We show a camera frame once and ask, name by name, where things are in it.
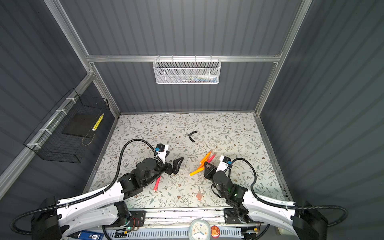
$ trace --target floral tablecloth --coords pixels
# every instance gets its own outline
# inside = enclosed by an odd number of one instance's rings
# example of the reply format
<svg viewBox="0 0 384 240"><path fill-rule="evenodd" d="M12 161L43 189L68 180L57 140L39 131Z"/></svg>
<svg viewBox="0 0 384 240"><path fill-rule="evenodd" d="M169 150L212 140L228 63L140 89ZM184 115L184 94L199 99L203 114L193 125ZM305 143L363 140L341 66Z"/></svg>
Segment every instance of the floral tablecloth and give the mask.
<svg viewBox="0 0 384 240"><path fill-rule="evenodd" d="M186 136L192 131L198 131L192 135L195 143ZM212 193L212 183L202 172L189 176L210 149L218 152L212 161L216 166L221 155L250 161L257 173L256 193L284 200L252 113L121 115L91 190L110 183L122 146L133 138L144 138L154 147L157 143L169 144L170 154L166 161L172 162L179 157L184 157L184 161L177 175L163 173L157 191L153 191L155 183L152 183L142 193L125 200L129 208L226 206L224 199ZM120 176L131 172L147 157L153 157L153 153L145 144L133 142L128 145ZM235 162L231 172L234 183L249 189L253 178L246 163ZM203 194L201 200L196 197L198 191Z"/></svg>

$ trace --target gray wall panel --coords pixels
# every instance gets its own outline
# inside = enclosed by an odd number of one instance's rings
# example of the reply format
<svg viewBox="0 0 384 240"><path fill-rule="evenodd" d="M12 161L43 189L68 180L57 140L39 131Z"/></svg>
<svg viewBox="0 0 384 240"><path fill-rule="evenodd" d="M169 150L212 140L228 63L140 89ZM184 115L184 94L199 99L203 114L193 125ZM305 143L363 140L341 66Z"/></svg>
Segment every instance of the gray wall panel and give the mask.
<svg viewBox="0 0 384 240"><path fill-rule="evenodd" d="M0 173L85 74L43 1L0 1Z"/></svg>
<svg viewBox="0 0 384 240"><path fill-rule="evenodd" d="M273 63L222 63L218 84L157 84L152 63L96 63L122 112L254 110Z"/></svg>
<svg viewBox="0 0 384 240"><path fill-rule="evenodd" d="M383 8L314 1L261 114L295 200L349 210L329 239L378 239L384 227Z"/></svg>
<svg viewBox="0 0 384 240"><path fill-rule="evenodd" d="M274 55L299 3L62 1L91 55Z"/></svg>
<svg viewBox="0 0 384 240"><path fill-rule="evenodd" d="M0 173L85 75L43 0L0 1ZM84 94L100 97L94 84ZM59 199L82 193L113 121L112 114L104 116L81 164L31 160L0 200L1 239L30 239L11 232L8 226L13 218L36 209L49 196ZM29 230L30 218L18 226Z"/></svg>

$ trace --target orange stick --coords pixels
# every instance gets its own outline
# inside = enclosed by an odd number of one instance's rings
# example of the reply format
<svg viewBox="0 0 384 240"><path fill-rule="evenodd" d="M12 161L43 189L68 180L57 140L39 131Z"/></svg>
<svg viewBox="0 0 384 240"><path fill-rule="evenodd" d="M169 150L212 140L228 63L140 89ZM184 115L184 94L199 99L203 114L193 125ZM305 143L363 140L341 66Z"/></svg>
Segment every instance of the orange stick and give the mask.
<svg viewBox="0 0 384 240"><path fill-rule="evenodd" d="M198 167L197 169L201 168L201 167L204 167L204 163L207 162L207 158L203 161L203 163L200 165L200 167Z"/></svg>
<svg viewBox="0 0 384 240"><path fill-rule="evenodd" d="M153 191L156 191L156 190L157 190L157 187L159 186L160 179L161 179L161 177L159 177L159 178L157 179L156 184L155 184L155 188L153 189Z"/></svg>
<svg viewBox="0 0 384 240"><path fill-rule="evenodd" d="M212 153L212 151L209 151L209 153L206 154L206 156L203 158L203 160L200 161L200 163L203 163L206 158L209 157L209 155Z"/></svg>
<svg viewBox="0 0 384 240"><path fill-rule="evenodd" d="M195 175L196 173L201 172L201 171L203 171L203 170L204 170L204 167L201 167L201 168L197 169L196 171L190 173L189 175L190 175L190 176L193 176L193 175Z"/></svg>
<svg viewBox="0 0 384 240"><path fill-rule="evenodd" d="M215 152L215 153L212 155L212 157L210 157L209 160L208 160L208 161L205 161L205 162L209 162L209 163L211 163L211 161L215 158L216 154L217 154L217 152ZM204 167L204 163L205 163L205 162L203 162L203 164L201 164L199 168Z"/></svg>

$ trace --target red stick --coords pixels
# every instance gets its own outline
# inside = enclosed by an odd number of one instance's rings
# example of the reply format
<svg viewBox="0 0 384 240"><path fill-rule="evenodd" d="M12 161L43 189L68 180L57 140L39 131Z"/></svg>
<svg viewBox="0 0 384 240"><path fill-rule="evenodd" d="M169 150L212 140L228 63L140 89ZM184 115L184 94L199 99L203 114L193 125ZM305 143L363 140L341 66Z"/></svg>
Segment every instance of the red stick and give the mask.
<svg viewBox="0 0 384 240"><path fill-rule="evenodd" d="M160 179L161 179L161 177L159 177L159 178L157 179L156 184L155 184L155 188L153 189L153 191L156 191L156 190L157 190L157 187L159 186Z"/></svg>
<svg viewBox="0 0 384 240"><path fill-rule="evenodd" d="M208 160L208 162L211 163L211 161L215 158L215 156L216 156L216 153L214 153L214 154L212 155L212 157Z"/></svg>

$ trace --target round clock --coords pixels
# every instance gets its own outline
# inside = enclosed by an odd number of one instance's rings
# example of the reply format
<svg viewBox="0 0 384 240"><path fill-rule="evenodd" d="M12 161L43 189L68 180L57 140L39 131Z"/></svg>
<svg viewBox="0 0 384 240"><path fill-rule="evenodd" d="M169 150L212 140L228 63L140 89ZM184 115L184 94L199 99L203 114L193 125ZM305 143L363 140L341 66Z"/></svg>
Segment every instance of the round clock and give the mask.
<svg viewBox="0 0 384 240"><path fill-rule="evenodd" d="M189 226L189 240L208 240L211 238L211 227L202 219L195 219Z"/></svg>

